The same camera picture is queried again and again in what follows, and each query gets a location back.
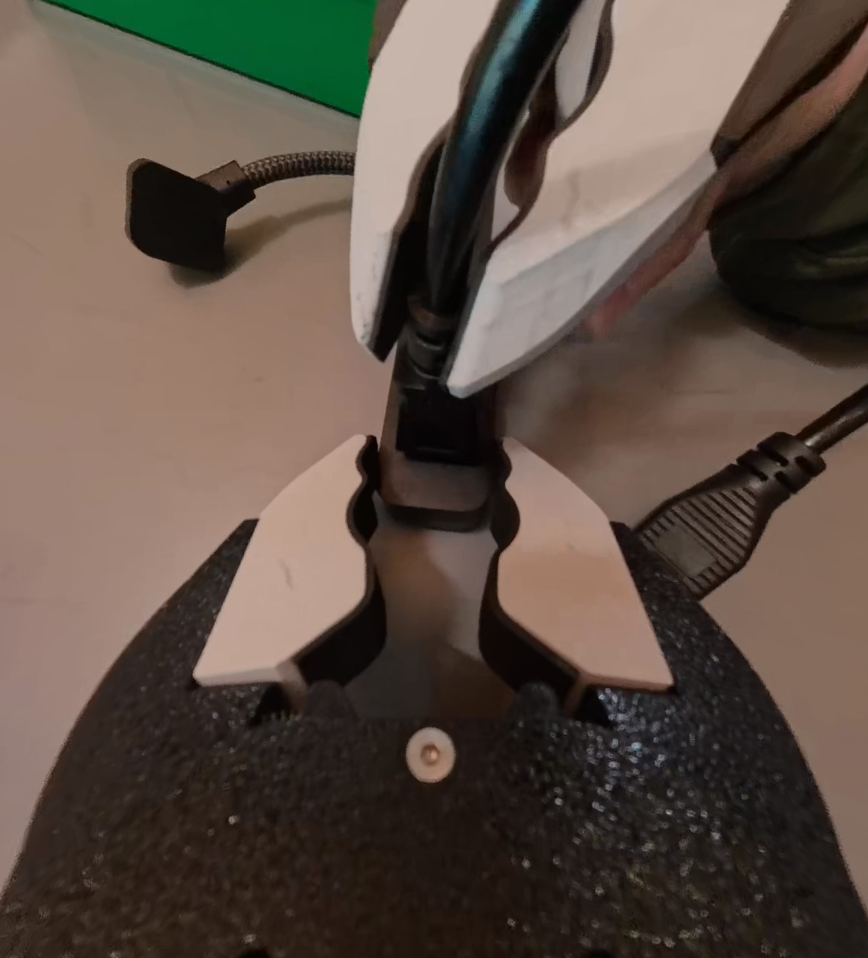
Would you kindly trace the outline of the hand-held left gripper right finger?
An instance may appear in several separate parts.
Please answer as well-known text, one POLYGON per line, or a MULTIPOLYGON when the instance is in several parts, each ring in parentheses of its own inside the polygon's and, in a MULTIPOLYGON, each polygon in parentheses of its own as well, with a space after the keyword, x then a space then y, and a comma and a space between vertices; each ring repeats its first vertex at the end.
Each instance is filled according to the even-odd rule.
POLYGON ((675 680, 609 519, 511 438, 499 449, 479 652, 512 690, 541 683, 566 712, 599 689, 665 694, 675 680))

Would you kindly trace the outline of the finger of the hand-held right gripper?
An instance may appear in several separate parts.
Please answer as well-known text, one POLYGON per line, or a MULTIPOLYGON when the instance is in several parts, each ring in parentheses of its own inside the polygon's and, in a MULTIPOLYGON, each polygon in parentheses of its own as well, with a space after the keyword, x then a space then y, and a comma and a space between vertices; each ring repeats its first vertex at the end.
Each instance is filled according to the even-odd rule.
POLYGON ((358 128, 349 238, 355 339, 377 357, 382 301, 419 180, 451 120, 468 62, 496 10, 493 1, 408 1, 372 62, 358 128))
POLYGON ((448 363, 471 396, 595 311, 682 222, 782 1, 581 2, 539 192, 490 254, 448 363))

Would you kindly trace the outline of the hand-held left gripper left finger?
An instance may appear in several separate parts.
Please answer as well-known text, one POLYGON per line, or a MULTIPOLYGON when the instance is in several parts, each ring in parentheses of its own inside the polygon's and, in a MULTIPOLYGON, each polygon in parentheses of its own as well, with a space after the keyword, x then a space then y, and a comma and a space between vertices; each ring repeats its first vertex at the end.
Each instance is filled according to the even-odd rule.
POLYGON ((379 480, 376 437, 355 435, 262 509, 193 668, 200 687, 274 684, 299 704, 375 662, 387 639, 369 552, 379 480))

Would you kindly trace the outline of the green plastic bin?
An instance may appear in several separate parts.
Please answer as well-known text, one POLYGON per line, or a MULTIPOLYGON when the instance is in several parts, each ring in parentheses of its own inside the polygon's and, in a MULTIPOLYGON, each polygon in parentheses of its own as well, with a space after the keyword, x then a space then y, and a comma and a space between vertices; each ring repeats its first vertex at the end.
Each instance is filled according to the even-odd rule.
POLYGON ((51 5, 345 115, 361 115, 376 1, 51 5))

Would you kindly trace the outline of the dark grey power strip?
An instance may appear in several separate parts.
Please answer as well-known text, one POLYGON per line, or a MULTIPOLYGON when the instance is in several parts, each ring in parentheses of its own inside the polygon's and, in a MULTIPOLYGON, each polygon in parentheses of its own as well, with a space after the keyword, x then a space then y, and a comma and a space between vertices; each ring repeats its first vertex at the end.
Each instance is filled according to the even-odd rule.
POLYGON ((396 446, 402 389, 391 381, 378 441, 378 492, 390 517, 410 528, 472 533, 489 520, 502 483, 496 392, 482 391, 465 403, 476 429, 477 462, 448 464, 410 459, 396 446))

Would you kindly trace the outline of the person's right forearm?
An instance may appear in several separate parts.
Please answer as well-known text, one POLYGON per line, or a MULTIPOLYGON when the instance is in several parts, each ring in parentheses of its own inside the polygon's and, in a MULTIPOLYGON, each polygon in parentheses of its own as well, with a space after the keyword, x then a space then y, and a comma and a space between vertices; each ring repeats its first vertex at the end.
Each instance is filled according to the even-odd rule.
POLYGON ((715 216, 710 246, 720 279, 752 310, 868 332, 868 73, 831 126, 715 216))

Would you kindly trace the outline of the person's right hand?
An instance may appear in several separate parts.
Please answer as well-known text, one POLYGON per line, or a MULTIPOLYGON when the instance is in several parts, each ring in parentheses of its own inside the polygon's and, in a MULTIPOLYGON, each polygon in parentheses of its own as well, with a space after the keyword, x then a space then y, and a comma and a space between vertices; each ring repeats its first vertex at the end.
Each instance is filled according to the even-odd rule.
POLYGON ((685 219, 585 321, 586 331, 597 338, 604 338, 620 318, 680 267, 708 231, 714 213, 729 192, 730 179, 731 174, 727 171, 715 174, 685 219))

